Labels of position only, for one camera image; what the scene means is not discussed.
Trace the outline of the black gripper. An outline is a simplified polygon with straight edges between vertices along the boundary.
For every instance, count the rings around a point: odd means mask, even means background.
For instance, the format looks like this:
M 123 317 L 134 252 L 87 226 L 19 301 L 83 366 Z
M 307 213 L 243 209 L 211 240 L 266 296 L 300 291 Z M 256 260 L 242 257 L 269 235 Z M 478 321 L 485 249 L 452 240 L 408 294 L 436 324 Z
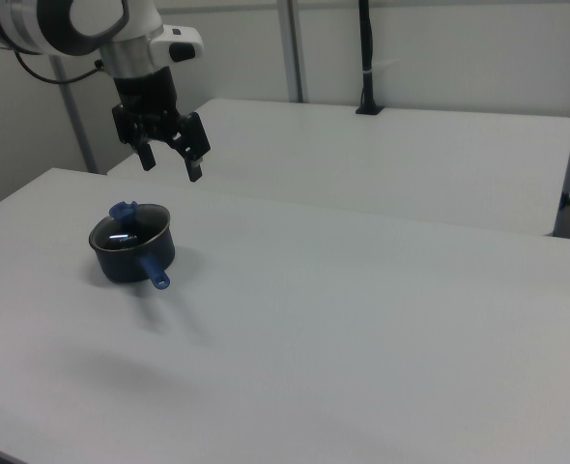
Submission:
M 178 111 L 171 70 L 165 67 L 141 77 L 116 78 L 114 85 L 120 98 L 112 109 L 118 136 L 132 147 L 143 170 L 156 166 L 150 143 L 160 141 L 184 159 L 189 180 L 197 182 L 211 145 L 199 114 L 184 116 Z

